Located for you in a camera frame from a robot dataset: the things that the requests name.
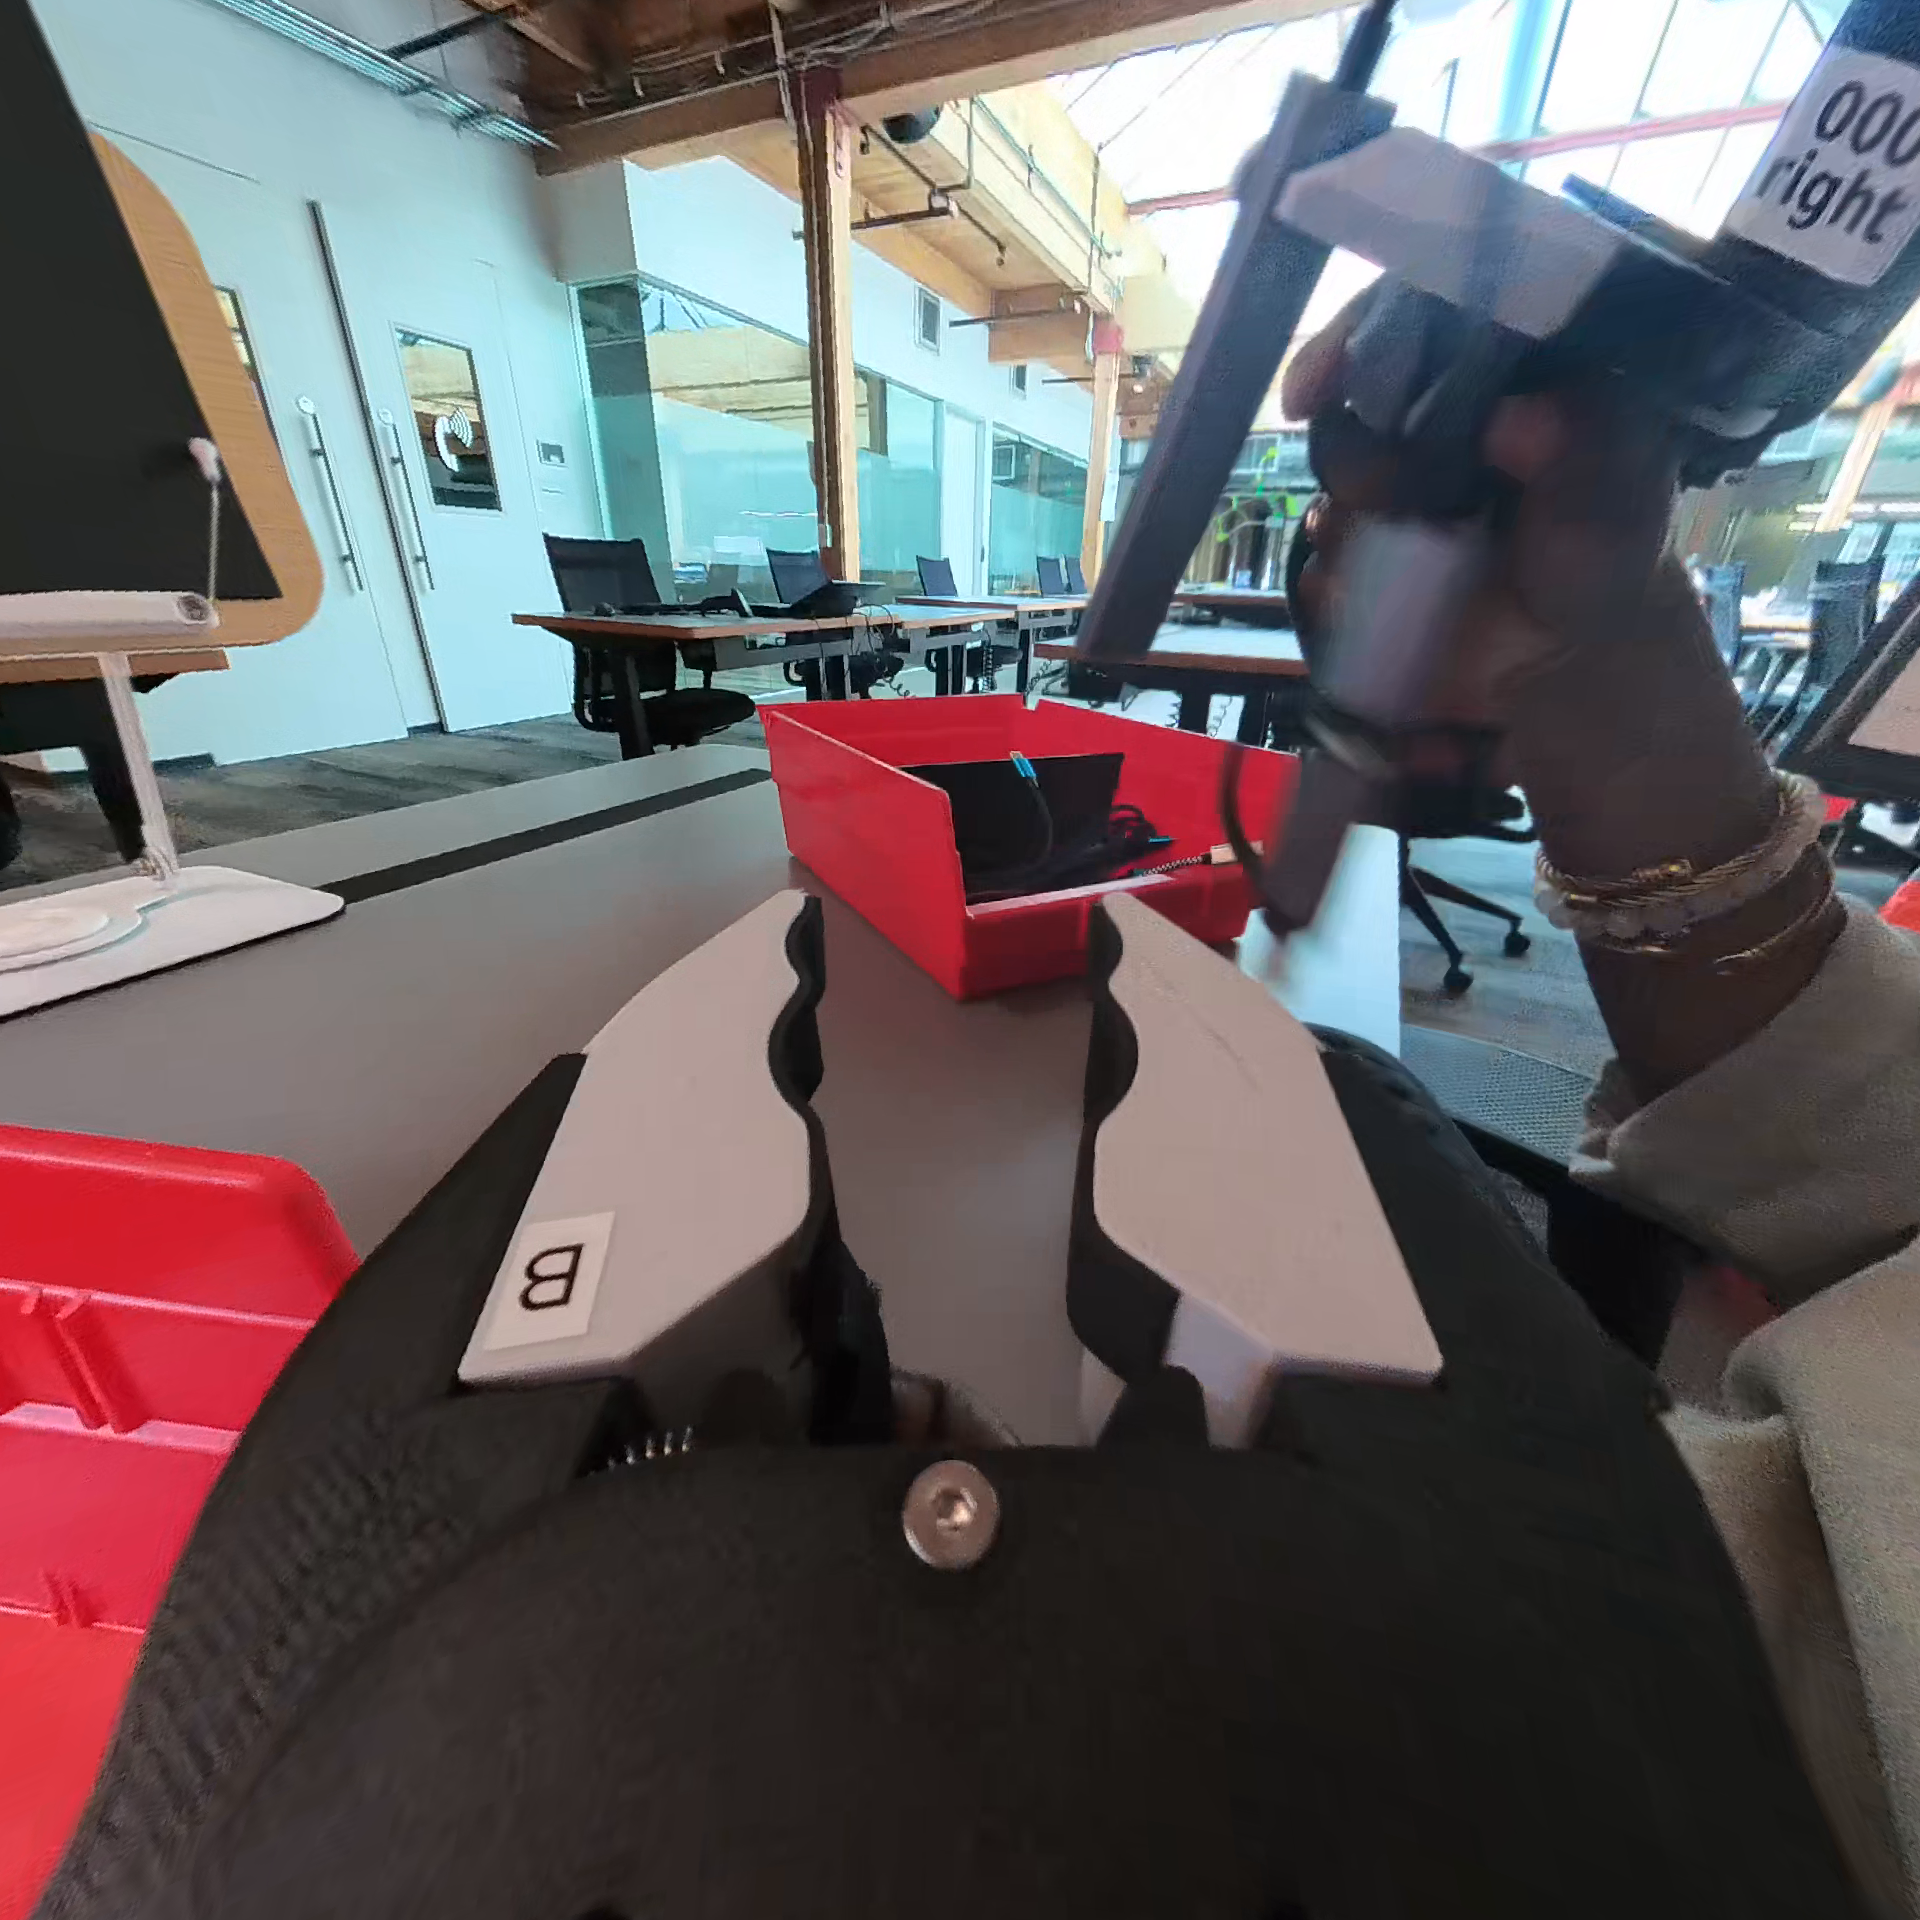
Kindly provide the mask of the wooden pillar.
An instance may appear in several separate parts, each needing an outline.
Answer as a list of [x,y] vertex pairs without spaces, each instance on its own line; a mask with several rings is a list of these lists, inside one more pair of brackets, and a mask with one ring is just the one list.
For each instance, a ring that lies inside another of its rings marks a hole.
[[859,576],[857,368],[852,358],[852,153],[841,78],[831,66],[797,76],[797,167],[807,278],[812,467],[828,576]]
[[1092,319],[1088,359],[1091,377],[1091,441],[1088,441],[1088,489],[1084,503],[1084,530],[1079,544],[1080,568],[1092,583],[1096,578],[1105,544],[1105,492],[1117,440],[1117,401],[1127,370],[1121,331],[1116,320]]

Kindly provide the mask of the person's grey sweater torso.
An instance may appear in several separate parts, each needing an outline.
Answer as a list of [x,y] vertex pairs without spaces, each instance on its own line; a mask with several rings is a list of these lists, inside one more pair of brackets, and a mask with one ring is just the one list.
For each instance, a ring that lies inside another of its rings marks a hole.
[[1916,1268],[1790,1312],[1711,1268],[1681,1290],[1660,1379],[1864,1910],[1916,1915]]

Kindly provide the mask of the door window with logo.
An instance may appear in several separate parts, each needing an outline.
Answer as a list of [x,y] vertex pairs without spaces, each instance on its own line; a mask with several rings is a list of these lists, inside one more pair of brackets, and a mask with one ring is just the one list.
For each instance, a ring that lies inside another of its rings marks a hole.
[[432,503],[502,512],[473,350],[411,327],[395,327],[395,350]]

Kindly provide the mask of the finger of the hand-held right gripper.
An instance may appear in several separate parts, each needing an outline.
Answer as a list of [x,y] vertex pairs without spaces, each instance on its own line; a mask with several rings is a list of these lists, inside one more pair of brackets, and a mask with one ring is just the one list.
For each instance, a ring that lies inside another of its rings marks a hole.
[[1391,129],[1287,178],[1291,232],[1459,313],[1543,344],[1596,292],[1624,236],[1422,131]]

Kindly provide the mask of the black bin divider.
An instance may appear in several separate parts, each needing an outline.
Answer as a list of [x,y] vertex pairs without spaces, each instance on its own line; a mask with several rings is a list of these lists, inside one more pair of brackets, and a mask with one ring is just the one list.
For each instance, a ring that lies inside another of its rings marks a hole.
[[1033,811],[1017,793],[1017,778],[1005,752],[990,759],[948,759],[908,763],[902,774],[947,793],[950,838],[963,866],[968,904],[1017,898],[1001,881],[1014,860],[1029,850],[1035,835]]

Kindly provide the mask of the wood top office desk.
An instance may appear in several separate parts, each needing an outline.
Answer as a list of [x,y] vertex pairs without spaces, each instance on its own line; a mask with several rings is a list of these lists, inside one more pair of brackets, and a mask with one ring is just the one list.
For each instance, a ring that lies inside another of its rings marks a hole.
[[931,672],[934,689],[965,692],[974,687],[968,654],[980,654],[980,687],[995,684],[1001,647],[1014,651],[1014,687],[1029,689],[1037,636],[1037,607],[1027,602],[926,602],[908,599],[855,608],[845,615],[804,617],[718,612],[516,612],[511,624],[565,640],[582,656],[607,662],[612,734],[621,759],[652,758],[661,747],[646,704],[663,700],[639,672],[643,651],[684,654],[707,649],[718,672],[755,666],[791,666],[812,702],[855,698],[855,662],[901,659]]
[[1307,662],[1291,628],[1163,626],[1135,659],[1092,662],[1067,640],[1033,640],[1035,672],[1080,704],[1125,707],[1171,698],[1182,731],[1214,736],[1214,702],[1238,707],[1235,738],[1291,752],[1304,740]]

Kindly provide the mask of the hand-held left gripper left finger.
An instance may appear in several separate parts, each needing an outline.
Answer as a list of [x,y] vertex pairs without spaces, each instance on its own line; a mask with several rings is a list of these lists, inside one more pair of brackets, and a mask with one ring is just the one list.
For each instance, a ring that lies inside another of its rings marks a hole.
[[600,1383],[644,1443],[888,1443],[878,1290],[831,1190],[824,907],[779,892],[587,1042],[457,1380]]

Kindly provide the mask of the wood-framed black screen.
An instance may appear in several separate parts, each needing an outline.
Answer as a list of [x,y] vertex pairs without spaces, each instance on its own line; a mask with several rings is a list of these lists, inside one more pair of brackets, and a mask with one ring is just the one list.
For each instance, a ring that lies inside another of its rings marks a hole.
[[1,4],[1,602],[196,593],[195,651],[287,640],[325,576],[200,249]]

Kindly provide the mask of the person's right forearm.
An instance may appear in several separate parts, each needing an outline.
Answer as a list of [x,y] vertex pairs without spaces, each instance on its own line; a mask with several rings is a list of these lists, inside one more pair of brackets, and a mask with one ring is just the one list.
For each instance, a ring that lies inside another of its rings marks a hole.
[[1759,843],[1694,872],[1575,881],[1535,902],[1572,934],[1613,1057],[1577,1182],[1689,1239],[1790,1307],[1916,1268],[1916,940],[1843,895],[1821,803],[1771,774]]

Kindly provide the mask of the white stand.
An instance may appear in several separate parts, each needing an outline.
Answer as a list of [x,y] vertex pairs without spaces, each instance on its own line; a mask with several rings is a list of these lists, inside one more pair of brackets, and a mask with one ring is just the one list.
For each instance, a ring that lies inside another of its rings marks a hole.
[[137,719],[132,662],[195,651],[221,617],[196,593],[13,593],[1,602],[5,664],[81,662],[97,671],[112,740],[134,796],[131,876],[1,911],[1,1018],[128,985],[204,959],[312,929],[345,911],[328,892],[251,872],[185,866]]

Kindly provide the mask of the red plastic bin with divider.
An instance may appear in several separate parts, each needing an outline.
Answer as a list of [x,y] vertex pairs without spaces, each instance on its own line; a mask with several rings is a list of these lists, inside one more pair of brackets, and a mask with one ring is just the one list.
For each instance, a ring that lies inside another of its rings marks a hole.
[[[1223,826],[1223,778],[1237,776],[1247,832],[1277,827],[1297,784],[1294,754],[1013,692],[793,704],[763,721],[791,855],[960,1002],[1080,977],[1092,902],[1109,895],[1141,897],[1205,944],[1237,940],[1255,892]],[[1120,796],[1173,850],[1072,892],[968,904],[947,793],[902,768],[1005,752],[1125,752]]]

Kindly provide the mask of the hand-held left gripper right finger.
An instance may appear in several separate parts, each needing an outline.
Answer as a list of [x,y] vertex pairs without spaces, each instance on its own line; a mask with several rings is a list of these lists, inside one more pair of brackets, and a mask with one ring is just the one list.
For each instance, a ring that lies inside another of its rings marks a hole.
[[1307,1025],[1135,897],[1088,915],[1067,1320],[1086,1439],[1185,1372],[1216,1448],[1288,1379],[1432,1387],[1444,1361]]

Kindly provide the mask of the person's right hand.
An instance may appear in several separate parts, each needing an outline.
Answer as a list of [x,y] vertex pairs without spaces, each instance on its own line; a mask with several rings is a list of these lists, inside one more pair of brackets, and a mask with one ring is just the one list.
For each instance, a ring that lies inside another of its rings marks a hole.
[[1669,552],[1669,425],[1592,377],[1501,398],[1479,473],[1494,527],[1424,689],[1414,745],[1488,736],[1549,865],[1620,881],[1716,868],[1769,838],[1779,792]]

